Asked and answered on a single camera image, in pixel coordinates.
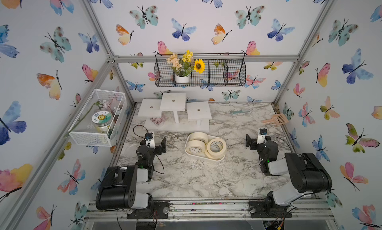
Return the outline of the masking tape roll two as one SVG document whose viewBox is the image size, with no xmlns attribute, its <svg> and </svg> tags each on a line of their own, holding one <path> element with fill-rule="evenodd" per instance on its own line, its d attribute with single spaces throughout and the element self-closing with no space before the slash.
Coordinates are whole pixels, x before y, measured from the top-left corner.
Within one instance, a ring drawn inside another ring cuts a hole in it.
<svg viewBox="0 0 382 230">
<path fill-rule="evenodd" d="M 206 151 L 206 144 L 201 141 L 193 140 L 188 141 L 186 144 L 186 153 L 194 156 L 204 156 Z"/>
</svg>

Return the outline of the masking tape roll one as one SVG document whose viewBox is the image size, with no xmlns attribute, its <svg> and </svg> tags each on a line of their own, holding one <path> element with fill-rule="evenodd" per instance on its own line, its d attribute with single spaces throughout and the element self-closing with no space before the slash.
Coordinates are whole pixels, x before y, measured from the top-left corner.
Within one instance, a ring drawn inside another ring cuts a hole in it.
<svg viewBox="0 0 382 230">
<path fill-rule="evenodd" d="M 222 159 L 227 151 L 227 145 L 222 138 L 214 138 L 210 140 L 206 146 L 206 154 L 214 160 Z"/>
</svg>

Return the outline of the masking tape roll three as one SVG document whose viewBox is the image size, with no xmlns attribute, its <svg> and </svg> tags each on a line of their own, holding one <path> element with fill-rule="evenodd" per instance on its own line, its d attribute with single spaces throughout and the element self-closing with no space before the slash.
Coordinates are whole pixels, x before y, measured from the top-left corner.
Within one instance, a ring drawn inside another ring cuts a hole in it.
<svg viewBox="0 0 382 230">
<path fill-rule="evenodd" d="M 194 132 L 189 136 L 189 141 L 193 140 L 201 141 L 204 144 L 207 144 L 209 142 L 209 135 L 203 132 Z"/>
</svg>

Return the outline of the white plastic storage tray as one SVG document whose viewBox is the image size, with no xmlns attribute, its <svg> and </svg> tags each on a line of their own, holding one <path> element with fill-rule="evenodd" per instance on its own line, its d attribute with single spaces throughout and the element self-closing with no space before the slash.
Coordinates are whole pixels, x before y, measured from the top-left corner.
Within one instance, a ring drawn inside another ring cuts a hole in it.
<svg viewBox="0 0 382 230">
<path fill-rule="evenodd" d="M 185 153 L 192 158 L 218 163 L 225 158 L 227 144 L 220 137 L 194 132 L 186 140 Z"/>
</svg>

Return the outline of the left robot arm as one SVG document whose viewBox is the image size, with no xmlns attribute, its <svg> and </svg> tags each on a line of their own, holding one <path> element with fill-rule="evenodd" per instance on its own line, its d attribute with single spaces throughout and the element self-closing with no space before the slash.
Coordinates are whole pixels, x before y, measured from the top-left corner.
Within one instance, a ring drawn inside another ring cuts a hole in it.
<svg viewBox="0 0 382 230">
<path fill-rule="evenodd" d="M 154 148 L 145 144 L 138 146 L 138 161 L 134 165 L 109 167 L 96 196 L 96 208 L 105 211 L 148 209 L 152 197 L 149 193 L 138 192 L 137 184 L 151 181 L 156 171 L 154 159 L 166 151 L 166 139 L 163 138 L 160 145 Z"/>
</svg>

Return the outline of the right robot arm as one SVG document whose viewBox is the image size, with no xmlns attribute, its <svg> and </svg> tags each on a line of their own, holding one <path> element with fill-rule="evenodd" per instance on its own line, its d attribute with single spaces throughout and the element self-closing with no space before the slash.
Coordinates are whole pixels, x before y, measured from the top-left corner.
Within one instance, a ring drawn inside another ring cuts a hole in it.
<svg viewBox="0 0 382 230">
<path fill-rule="evenodd" d="M 326 192 L 332 188 L 332 179 L 312 153 L 285 153 L 278 159 L 279 145 L 267 135 L 245 136 L 245 145 L 257 151 L 261 172 L 266 176 L 288 174 L 290 181 L 267 195 L 267 201 L 277 207 L 289 206 L 305 195 Z"/>
</svg>

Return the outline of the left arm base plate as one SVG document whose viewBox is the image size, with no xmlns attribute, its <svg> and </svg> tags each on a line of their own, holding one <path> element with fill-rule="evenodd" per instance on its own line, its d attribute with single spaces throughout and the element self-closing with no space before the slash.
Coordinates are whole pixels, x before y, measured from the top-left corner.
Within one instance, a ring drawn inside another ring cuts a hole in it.
<svg viewBox="0 0 382 230">
<path fill-rule="evenodd" d="M 148 207 L 145 209 L 132 209 L 130 214 L 127 214 L 126 218 L 129 220 L 142 220 L 142 219 L 154 219 L 162 220 L 168 219 L 170 212 L 170 203 L 168 202 L 149 202 Z"/>
</svg>

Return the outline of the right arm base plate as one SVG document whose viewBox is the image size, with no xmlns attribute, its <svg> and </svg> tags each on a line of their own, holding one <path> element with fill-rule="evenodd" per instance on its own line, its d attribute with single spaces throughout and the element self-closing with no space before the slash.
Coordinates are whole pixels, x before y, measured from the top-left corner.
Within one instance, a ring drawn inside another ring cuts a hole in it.
<svg viewBox="0 0 382 230">
<path fill-rule="evenodd" d="M 288 211 L 288 206 L 279 206 L 269 201 L 250 201 L 248 211 L 253 219 L 292 217 L 292 213 Z"/>
</svg>

